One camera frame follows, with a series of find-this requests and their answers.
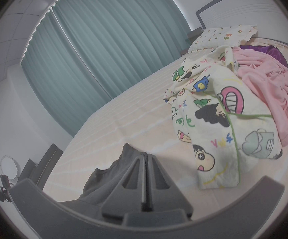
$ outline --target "curtain pleat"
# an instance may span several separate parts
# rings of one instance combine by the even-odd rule
[[[59,0],[22,66],[43,106],[74,136],[112,98],[178,59],[189,31],[173,0]]]

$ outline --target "purple clothing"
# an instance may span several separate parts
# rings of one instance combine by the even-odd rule
[[[284,58],[284,56],[282,55],[281,51],[272,45],[270,45],[270,46],[240,45],[240,48],[243,50],[251,49],[251,50],[263,52],[263,53],[268,54],[271,57],[275,58],[282,65],[288,67],[288,63],[287,63],[286,59]]]

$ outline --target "pink fabric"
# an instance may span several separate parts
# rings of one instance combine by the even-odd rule
[[[288,68],[268,54],[233,48],[237,75],[265,102],[276,123],[282,146],[288,145]]]

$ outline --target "pillow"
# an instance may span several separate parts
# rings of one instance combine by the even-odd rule
[[[244,45],[257,32],[257,26],[250,25],[205,29],[202,35],[190,46],[187,53],[202,49],[214,49],[222,45],[229,45],[230,47]]]

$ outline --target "bed sheet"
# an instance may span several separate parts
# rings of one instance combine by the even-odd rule
[[[252,38],[247,45],[273,45],[288,62],[288,46],[269,39]],[[195,156],[190,145],[178,140],[170,106],[162,97],[172,84],[172,73],[184,58],[192,60],[212,49],[186,54],[119,95],[91,115],[73,138],[50,174],[43,191],[56,201],[77,199],[96,169],[106,169],[119,158],[128,142],[139,151],[154,154],[194,207],[193,220],[204,218],[231,204],[264,175],[286,185],[267,226],[288,201],[288,146],[278,160],[259,160],[243,171],[234,188],[200,190]]]

